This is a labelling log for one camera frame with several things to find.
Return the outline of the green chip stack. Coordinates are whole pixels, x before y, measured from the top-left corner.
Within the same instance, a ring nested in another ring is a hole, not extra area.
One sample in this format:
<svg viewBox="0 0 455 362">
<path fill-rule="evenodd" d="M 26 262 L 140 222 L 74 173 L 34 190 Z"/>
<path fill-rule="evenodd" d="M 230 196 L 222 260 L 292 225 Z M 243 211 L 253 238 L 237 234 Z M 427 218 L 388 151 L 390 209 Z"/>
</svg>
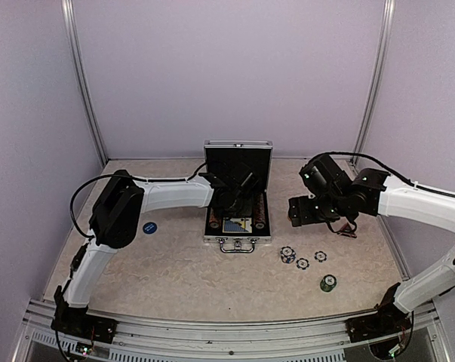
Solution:
<svg viewBox="0 0 455 362">
<path fill-rule="evenodd" d="M 337 279 L 333 275 L 325 275 L 320 282 L 320 289 L 325 292 L 329 293 L 334 290 L 337 285 Z"/>
</svg>

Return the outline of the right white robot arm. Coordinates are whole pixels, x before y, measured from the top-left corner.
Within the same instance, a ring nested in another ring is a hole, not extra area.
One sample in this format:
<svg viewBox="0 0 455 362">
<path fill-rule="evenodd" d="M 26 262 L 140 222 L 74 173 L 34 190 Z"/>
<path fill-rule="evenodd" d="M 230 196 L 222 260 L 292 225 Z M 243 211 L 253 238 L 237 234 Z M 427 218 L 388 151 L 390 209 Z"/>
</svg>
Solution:
<svg viewBox="0 0 455 362">
<path fill-rule="evenodd" d="M 455 195 L 441 189 L 409 184 L 386 171 L 363 169 L 354 179 L 345 173 L 323 175 L 317 169 L 301 176 L 309 196 L 288 201 L 292 226 L 325 224 L 344 218 L 351 224 L 361 214 L 406 219 L 455 237 Z M 372 329 L 386 335 L 401 322 L 401 315 L 455 288 L 455 244 L 431 266 L 408 281 L 390 287 L 379 312 L 374 314 Z"/>
</svg>

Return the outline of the blue round button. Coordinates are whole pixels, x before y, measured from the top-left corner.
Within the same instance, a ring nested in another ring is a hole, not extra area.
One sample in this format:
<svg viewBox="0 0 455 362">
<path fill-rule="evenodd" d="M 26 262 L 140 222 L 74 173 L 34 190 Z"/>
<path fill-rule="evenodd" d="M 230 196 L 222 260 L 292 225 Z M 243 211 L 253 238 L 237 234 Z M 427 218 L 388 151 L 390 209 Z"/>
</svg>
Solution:
<svg viewBox="0 0 455 362">
<path fill-rule="evenodd" d="M 158 230 L 158 226 L 155 222 L 146 222 L 142 227 L 143 233 L 146 235 L 152 235 Z"/>
</svg>

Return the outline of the front aluminium rail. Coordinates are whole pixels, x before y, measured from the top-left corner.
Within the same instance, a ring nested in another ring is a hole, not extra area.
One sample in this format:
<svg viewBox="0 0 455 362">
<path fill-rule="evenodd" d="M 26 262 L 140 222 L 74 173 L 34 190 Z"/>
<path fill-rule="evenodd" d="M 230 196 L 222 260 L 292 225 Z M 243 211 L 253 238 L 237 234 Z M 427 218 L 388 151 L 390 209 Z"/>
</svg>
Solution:
<svg viewBox="0 0 455 362">
<path fill-rule="evenodd" d="M 51 321 L 52 302 L 31 300 L 7 361 L 26 361 L 32 356 L 33 343 L 41 343 L 59 352 Z M 95 342 L 94 355 L 86 361 L 242 361 L 342 360 L 350 348 L 366 348 L 393 338 L 384 336 L 371 341 L 351 342 L 346 329 L 349 318 L 364 317 L 374 311 L 338 314 L 321 318 L 264 322 L 175 321 L 135 317 L 90 310 L 95 317 L 118 322 L 112 344 Z M 396 361 L 455 361 L 438 313 L 432 302 L 415 312 L 410 344 Z"/>
</svg>

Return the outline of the chip row in case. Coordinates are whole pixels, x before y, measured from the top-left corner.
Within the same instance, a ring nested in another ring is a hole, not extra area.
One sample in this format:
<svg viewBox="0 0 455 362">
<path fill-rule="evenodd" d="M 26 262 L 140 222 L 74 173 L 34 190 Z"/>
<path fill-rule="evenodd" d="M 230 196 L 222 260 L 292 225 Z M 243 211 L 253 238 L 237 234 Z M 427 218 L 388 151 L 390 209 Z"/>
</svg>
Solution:
<svg viewBox="0 0 455 362">
<path fill-rule="evenodd" d="M 263 194 L 254 198 L 254 226 L 256 229 L 264 229 L 266 226 L 265 204 Z"/>
<path fill-rule="evenodd" d="M 215 214 L 215 211 L 213 209 L 210 209 L 209 211 L 209 217 L 208 217 L 208 225 L 212 229 L 218 229 L 220 227 L 221 220 L 218 217 L 218 215 Z"/>
</svg>

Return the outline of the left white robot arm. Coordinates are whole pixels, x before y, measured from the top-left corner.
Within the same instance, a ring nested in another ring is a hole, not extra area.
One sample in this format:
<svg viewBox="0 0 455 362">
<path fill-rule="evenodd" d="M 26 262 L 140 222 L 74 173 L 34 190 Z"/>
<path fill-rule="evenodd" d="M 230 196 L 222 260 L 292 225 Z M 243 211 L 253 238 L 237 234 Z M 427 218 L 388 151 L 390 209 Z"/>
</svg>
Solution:
<svg viewBox="0 0 455 362">
<path fill-rule="evenodd" d="M 66 307 L 63 325 L 77 336 L 91 328 L 84 313 L 93 288 L 110 259 L 136 237 L 142 214 L 180 207 L 209 207 L 220 216 L 237 214 L 251 196 L 258 178 L 246 164 L 201 164 L 188 177 L 142 178 L 117 170 L 104 175 L 107 184 L 92 207 L 89 229 L 69 267 L 68 279 L 54 294 Z"/>
</svg>

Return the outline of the blue card deck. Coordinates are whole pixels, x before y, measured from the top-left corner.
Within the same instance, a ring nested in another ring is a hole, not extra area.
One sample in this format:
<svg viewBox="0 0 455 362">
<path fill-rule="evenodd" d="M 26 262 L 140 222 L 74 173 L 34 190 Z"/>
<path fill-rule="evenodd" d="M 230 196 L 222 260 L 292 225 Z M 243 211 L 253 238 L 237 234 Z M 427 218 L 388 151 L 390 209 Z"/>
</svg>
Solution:
<svg viewBox="0 0 455 362">
<path fill-rule="evenodd" d="M 250 234 L 252 232 L 252 219 L 242 218 L 225 218 L 223 220 L 224 233 Z"/>
</svg>

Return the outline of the black red triangular button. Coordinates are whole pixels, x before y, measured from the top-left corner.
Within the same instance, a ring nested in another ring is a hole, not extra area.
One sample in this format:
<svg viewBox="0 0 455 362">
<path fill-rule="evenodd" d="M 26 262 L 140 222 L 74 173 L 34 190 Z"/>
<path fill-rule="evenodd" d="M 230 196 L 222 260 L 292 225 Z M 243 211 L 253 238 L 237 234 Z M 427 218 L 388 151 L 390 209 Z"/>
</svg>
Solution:
<svg viewBox="0 0 455 362">
<path fill-rule="evenodd" d="M 357 238 L 356 227 L 350 223 L 346 223 L 338 231 L 338 235 L 347 237 L 347 238 Z"/>
</svg>

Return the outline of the blue white chip stack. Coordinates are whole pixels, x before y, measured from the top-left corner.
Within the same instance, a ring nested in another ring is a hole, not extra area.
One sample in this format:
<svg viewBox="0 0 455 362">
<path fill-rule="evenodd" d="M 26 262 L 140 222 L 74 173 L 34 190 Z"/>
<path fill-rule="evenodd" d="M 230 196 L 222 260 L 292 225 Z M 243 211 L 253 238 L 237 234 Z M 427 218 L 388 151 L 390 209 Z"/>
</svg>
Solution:
<svg viewBox="0 0 455 362">
<path fill-rule="evenodd" d="M 285 246 L 280 249 L 281 261 L 285 264 L 291 264 L 297 258 L 296 252 L 292 247 Z"/>
</svg>

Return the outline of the aluminium poker case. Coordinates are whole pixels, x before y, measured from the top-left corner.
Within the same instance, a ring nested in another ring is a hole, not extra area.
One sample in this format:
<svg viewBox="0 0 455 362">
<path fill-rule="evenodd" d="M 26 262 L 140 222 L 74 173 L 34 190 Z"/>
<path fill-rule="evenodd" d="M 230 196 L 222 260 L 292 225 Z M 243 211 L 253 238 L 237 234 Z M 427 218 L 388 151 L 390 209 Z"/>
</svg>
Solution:
<svg viewBox="0 0 455 362">
<path fill-rule="evenodd" d="M 272 240 L 267 189 L 272 160 L 268 140 L 207 140 L 204 176 L 213 182 L 204 241 L 225 254 L 253 253 Z"/>
</svg>

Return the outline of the right aluminium frame post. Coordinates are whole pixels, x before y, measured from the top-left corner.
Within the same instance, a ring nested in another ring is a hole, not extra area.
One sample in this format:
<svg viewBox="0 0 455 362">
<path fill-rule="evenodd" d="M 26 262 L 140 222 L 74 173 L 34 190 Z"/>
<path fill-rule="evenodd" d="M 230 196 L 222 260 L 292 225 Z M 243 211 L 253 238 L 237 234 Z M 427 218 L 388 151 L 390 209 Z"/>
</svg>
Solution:
<svg viewBox="0 0 455 362">
<path fill-rule="evenodd" d="M 374 61 L 370 87 L 368 89 L 367 100 L 364 107 L 361 126 L 355 143 L 354 152 L 363 152 L 367 142 L 369 128 L 372 122 L 377 96 L 383 79 L 383 70 L 386 61 L 386 55 L 389 49 L 389 39 L 392 31 L 393 18 L 395 15 L 396 0 L 385 0 L 383 7 L 382 23 L 380 27 L 380 36 L 377 45 L 377 52 Z"/>
</svg>

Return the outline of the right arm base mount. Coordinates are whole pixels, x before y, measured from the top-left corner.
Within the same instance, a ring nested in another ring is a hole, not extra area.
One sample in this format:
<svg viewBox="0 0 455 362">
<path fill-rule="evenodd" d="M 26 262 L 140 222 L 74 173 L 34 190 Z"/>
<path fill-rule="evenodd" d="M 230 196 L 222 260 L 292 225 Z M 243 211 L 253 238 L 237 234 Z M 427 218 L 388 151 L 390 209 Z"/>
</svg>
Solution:
<svg viewBox="0 0 455 362">
<path fill-rule="evenodd" d="M 408 313 L 395 306 L 395 292 L 400 283 L 392 285 L 383 296 L 376 312 L 346 321 L 350 342 L 361 342 L 409 330 L 412 327 Z"/>
</svg>

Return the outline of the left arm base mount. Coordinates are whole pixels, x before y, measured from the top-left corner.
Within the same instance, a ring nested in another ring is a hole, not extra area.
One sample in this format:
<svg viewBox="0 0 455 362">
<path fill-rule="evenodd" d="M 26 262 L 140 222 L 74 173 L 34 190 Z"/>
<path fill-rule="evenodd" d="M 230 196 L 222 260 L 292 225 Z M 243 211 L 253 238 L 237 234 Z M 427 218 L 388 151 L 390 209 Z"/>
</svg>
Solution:
<svg viewBox="0 0 455 362">
<path fill-rule="evenodd" d="M 61 286 L 54 293 L 56 309 L 51 329 L 58 333 L 88 339 L 93 342 L 112 344 L 118 321 L 112 318 L 88 314 L 88 307 L 70 307 L 63 296 Z"/>
</svg>

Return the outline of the aluminium frame post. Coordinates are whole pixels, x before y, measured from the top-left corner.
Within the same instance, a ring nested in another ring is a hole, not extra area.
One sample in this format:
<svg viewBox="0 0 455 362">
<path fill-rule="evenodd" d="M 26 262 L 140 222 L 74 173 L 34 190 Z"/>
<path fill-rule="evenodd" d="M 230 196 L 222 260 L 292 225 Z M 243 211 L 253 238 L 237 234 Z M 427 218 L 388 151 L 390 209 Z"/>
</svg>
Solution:
<svg viewBox="0 0 455 362">
<path fill-rule="evenodd" d="M 94 111 L 94 104 L 91 98 L 91 92 L 88 87 L 88 80 L 81 55 L 81 45 L 78 36 L 78 30 L 75 21 L 74 1 L 62 0 L 61 9 L 63 21 L 65 24 L 66 35 L 69 42 L 70 53 L 72 55 L 75 77 L 78 83 L 83 108 L 87 119 L 88 129 L 91 134 L 94 149 L 97 153 L 100 164 L 104 167 L 109 161 L 106 146 L 100 131 L 100 126 Z"/>
<path fill-rule="evenodd" d="M 367 142 L 369 128 L 372 122 L 377 96 L 383 79 L 383 70 L 386 61 L 386 55 L 389 49 L 389 39 L 392 31 L 393 18 L 395 15 L 396 0 L 385 0 L 383 7 L 382 23 L 380 27 L 380 36 L 377 45 L 377 52 L 374 61 L 370 87 L 368 89 L 367 100 L 364 107 L 361 126 L 355 143 L 354 152 L 363 152 Z"/>
</svg>

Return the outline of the left aluminium frame post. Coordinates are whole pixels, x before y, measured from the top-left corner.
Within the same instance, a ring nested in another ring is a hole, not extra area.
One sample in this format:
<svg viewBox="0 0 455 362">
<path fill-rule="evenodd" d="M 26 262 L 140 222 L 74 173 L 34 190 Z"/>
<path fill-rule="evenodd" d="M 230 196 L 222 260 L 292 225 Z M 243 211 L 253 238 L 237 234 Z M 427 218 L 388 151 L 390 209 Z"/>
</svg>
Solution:
<svg viewBox="0 0 455 362">
<path fill-rule="evenodd" d="M 63 21 L 65 24 L 66 35 L 69 42 L 70 53 L 72 55 L 75 77 L 78 83 L 83 108 L 87 119 L 88 129 L 91 134 L 94 149 L 97 153 L 100 164 L 104 167 L 109 161 L 106 146 L 100 131 L 100 126 L 94 111 L 94 104 L 91 98 L 91 92 L 88 87 L 88 80 L 81 55 L 81 45 L 78 36 L 78 30 L 75 21 L 74 1 L 62 0 L 61 9 Z"/>
</svg>

